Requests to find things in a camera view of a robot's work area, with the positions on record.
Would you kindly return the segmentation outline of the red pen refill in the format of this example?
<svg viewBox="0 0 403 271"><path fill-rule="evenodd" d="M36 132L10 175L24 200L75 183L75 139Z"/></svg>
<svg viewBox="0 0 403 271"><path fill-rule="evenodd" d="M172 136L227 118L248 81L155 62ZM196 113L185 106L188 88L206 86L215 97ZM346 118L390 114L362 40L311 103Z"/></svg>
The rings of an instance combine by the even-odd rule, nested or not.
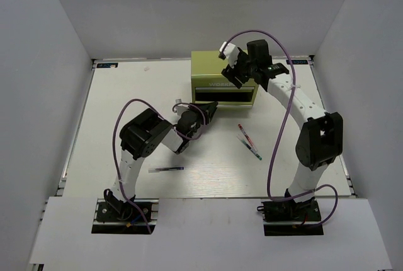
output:
<svg viewBox="0 0 403 271"><path fill-rule="evenodd" d="M249 145L257 152L257 148L254 145L252 139L250 138L250 136L246 133L246 131L244 130L243 126L241 124L238 124L238 127L240 129L240 131L242 132L243 136L246 138L247 142L249 143Z"/></svg>

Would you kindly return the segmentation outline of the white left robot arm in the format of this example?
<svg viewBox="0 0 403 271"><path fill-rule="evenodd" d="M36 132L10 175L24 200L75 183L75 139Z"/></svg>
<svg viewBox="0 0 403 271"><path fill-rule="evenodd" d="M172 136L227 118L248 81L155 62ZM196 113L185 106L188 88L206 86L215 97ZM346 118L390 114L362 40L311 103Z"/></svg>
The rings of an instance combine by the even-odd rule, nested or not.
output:
<svg viewBox="0 0 403 271"><path fill-rule="evenodd" d="M131 102L145 103L132 99ZM149 103L147 109L127 122L118 132L117 128L128 105L120 112L113 129L113 158L116 180L104 191L104 200L119 220L127 220L140 213L133 206L136 183L145 158L162 144L175 154L181 154L189 145L201 137L217 111L218 102L184 103L176 101L173 112L179 116L172 124Z"/></svg>

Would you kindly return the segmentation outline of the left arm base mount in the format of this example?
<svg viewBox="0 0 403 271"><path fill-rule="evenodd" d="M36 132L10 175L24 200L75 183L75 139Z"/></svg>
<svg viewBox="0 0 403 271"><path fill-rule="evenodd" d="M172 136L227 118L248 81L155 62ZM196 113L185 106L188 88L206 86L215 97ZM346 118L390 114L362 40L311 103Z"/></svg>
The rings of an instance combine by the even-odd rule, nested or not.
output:
<svg viewBox="0 0 403 271"><path fill-rule="evenodd" d="M159 201L154 199L140 199L135 202L145 215L150 232L140 212L132 205L128 205L122 214L119 214L104 199L98 199L95 207L92 234L123 234L148 235L153 233L157 224Z"/></svg>

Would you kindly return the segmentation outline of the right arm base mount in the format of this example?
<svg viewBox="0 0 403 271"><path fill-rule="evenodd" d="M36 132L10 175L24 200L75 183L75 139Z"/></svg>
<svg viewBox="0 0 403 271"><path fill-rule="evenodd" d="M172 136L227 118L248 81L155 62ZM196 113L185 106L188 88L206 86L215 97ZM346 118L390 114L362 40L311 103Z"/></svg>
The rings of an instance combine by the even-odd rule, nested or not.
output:
<svg viewBox="0 0 403 271"><path fill-rule="evenodd" d="M324 230L316 199L306 203L262 202L257 212L263 217L265 236L322 236Z"/></svg>

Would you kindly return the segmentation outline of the green metal drawer toolbox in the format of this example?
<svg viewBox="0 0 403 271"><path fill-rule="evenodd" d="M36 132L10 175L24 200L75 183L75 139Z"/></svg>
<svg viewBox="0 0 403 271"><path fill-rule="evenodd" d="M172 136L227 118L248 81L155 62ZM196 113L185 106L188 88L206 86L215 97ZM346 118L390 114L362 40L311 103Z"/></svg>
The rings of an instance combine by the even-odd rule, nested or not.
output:
<svg viewBox="0 0 403 271"><path fill-rule="evenodd" d="M258 86L250 80L241 88L222 75L226 62L216 51L192 51L191 97L193 103L216 101L221 108L251 108Z"/></svg>

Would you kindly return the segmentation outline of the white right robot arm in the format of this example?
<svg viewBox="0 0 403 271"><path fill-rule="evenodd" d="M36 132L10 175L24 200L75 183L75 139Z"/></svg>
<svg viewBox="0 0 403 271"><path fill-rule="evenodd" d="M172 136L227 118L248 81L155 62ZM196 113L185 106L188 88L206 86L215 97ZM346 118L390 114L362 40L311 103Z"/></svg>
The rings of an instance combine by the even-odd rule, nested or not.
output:
<svg viewBox="0 0 403 271"><path fill-rule="evenodd" d="M293 220L307 212L307 204L318 190L323 172L343 151L343 118L316 105L296 84L289 69L273 63L265 40L247 43L243 51L224 42L219 57L227 61L222 75L235 87L253 79L265 92L277 99L300 129L295 145L299 160L297 172L285 192L285 214Z"/></svg>

